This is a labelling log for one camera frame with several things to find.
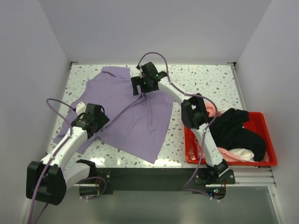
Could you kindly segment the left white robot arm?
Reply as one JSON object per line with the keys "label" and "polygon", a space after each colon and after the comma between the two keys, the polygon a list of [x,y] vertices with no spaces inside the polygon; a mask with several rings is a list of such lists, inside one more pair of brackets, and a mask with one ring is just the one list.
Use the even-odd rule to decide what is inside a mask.
{"label": "left white robot arm", "polygon": [[77,150],[109,122],[101,105],[87,104],[72,121],[66,121],[69,129],[57,146],[40,161],[27,167],[26,197],[59,205],[66,191],[80,181],[92,183],[97,178],[95,163],[78,160],[74,167],[66,165]]}

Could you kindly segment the purple t shirt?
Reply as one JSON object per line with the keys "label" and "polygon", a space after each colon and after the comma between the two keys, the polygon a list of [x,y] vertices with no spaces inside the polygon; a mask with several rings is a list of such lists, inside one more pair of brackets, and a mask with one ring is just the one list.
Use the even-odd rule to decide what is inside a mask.
{"label": "purple t shirt", "polygon": [[114,148],[154,163],[164,143],[171,119],[173,100],[162,91],[133,95],[130,69],[105,66],[94,78],[69,88],[64,101],[103,106],[109,122],[77,150],[84,154],[92,143],[102,140]]}

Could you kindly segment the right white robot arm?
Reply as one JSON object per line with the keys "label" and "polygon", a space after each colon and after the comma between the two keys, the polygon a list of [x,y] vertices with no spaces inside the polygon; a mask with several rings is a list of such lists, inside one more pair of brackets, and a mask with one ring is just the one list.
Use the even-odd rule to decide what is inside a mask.
{"label": "right white robot arm", "polygon": [[140,75],[131,78],[133,95],[162,91],[181,106],[181,120],[184,126],[189,128],[201,143],[201,152],[205,154],[208,178],[213,183],[219,183],[228,171],[228,164],[219,152],[209,129],[212,122],[208,121],[204,103],[204,99],[207,98],[199,93],[188,93],[184,88],[176,86],[170,80],[168,71],[157,71],[152,62],[144,65],[138,64],[136,68],[140,71]]}

